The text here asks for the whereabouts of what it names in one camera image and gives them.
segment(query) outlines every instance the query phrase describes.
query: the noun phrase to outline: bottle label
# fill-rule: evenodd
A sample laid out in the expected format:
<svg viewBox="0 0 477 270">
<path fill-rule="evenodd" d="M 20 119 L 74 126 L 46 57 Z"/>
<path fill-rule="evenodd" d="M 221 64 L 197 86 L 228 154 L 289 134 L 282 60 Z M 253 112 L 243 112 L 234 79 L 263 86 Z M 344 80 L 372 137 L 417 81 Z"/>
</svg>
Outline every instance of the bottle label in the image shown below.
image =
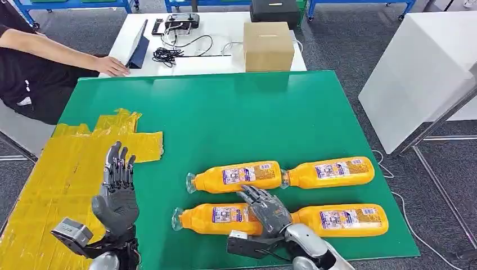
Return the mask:
<svg viewBox="0 0 477 270">
<path fill-rule="evenodd" d="M 242 209 L 236 206 L 219 206 L 212 209 L 212 222 L 214 223 L 242 221 L 257 221 L 257 218 L 248 207 Z"/>
<path fill-rule="evenodd" d="M 361 159 L 348 160 L 346 162 L 336 162 L 331 164 L 316 165 L 316 173 L 319 179 L 349 176 L 356 173 L 367 173 L 369 168 Z"/>
<path fill-rule="evenodd" d="M 242 209 L 234 206 L 214 207 L 212 209 L 212 222 L 242 222 Z"/>
<path fill-rule="evenodd" d="M 273 171 L 273 166 L 270 163 L 222 171 L 223 183 L 225 185 L 272 179 L 274 177 L 275 172 Z"/>
<path fill-rule="evenodd" d="M 345 211 L 321 211 L 321 226 L 325 230 L 379 228 L 383 224 L 376 208 Z"/>
</svg>

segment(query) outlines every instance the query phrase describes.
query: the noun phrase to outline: yellow tape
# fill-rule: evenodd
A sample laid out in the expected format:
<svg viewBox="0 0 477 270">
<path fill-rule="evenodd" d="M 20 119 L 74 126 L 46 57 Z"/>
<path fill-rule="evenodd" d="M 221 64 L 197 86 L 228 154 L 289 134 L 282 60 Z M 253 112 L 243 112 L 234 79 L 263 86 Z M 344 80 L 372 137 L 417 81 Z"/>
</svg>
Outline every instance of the yellow tape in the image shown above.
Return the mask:
<svg viewBox="0 0 477 270">
<path fill-rule="evenodd" d="M 85 224 L 91 242 L 104 234 L 91 211 L 108 149 L 121 141 L 136 162 L 159 160 L 163 133 L 135 133 L 141 114 L 125 109 L 101 115 L 90 132 L 85 124 L 57 125 L 33 169 L 0 237 L 0 270 L 83 270 L 91 260 L 78 256 L 50 234 L 63 218 Z"/>
</svg>

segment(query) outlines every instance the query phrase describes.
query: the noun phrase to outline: robotic hand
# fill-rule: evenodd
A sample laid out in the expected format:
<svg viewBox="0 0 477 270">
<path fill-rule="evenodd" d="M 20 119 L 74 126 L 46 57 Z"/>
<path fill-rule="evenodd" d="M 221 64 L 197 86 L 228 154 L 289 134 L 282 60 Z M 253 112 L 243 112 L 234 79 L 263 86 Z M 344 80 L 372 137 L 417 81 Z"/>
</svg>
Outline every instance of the robotic hand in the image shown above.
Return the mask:
<svg viewBox="0 0 477 270">
<path fill-rule="evenodd" d="M 121 142 L 117 142 L 107 152 L 100 194 L 94 196 L 91 202 L 94 215 L 108 231 L 117 236 L 133 227 L 139 216 L 133 184 L 136 156 L 132 155 L 126 164 L 128 148 L 123 147 L 119 155 L 120 148 Z"/>
<path fill-rule="evenodd" d="M 293 270 L 354 270 L 338 252 L 305 224 L 291 224 L 290 212 L 283 203 L 265 190 L 242 185 L 237 194 L 250 205 L 262 223 L 260 237 L 232 231 L 227 241 L 227 251 L 232 254 L 261 259 L 266 255 L 281 258 L 274 250 L 284 245 L 291 259 Z"/>
<path fill-rule="evenodd" d="M 94 259 L 90 270 L 135 270 L 141 261 L 134 225 L 139 216 L 133 184 L 136 156 L 126 163 L 128 149 L 124 147 L 119 154 L 120 149 L 118 141 L 107 152 L 100 195 L 91 202 L 94 215 L 106 228 L 103 238 L 88 245 L 93 233 L 69 218 L 51 231 L 74 253 Z"/>
</svg>

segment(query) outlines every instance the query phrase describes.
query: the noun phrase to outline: cardboard box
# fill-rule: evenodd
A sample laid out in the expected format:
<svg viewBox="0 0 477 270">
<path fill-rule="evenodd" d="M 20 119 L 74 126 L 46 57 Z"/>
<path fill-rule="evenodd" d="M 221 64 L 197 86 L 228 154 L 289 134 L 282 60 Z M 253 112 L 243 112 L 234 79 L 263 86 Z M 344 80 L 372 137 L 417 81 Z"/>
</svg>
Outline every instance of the cardboard box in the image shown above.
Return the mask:
<svg viewBox="0 0 477 270">
<path fill-rule="evenodd" d="M 290 71 L 294 54 L 286 22 L 244 23 L 245 71 Z"/>
</svg>

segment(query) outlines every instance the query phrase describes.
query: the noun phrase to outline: chair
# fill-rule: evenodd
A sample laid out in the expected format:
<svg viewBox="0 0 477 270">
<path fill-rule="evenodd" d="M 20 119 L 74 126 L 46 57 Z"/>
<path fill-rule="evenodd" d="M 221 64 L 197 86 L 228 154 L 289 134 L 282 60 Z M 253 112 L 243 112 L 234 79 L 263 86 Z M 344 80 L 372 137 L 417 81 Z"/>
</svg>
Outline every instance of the chair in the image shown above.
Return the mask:
<svg viewBox="0 0 477 270">
<path fill-rule="evenodd" d="M 0 139 L 21 154 L 0 156 L 0 161 L 28 159 L 36 162 L 55 126 L 20 115 L 3 102 L 0 102 L 0 115 Z"/>
</svg>

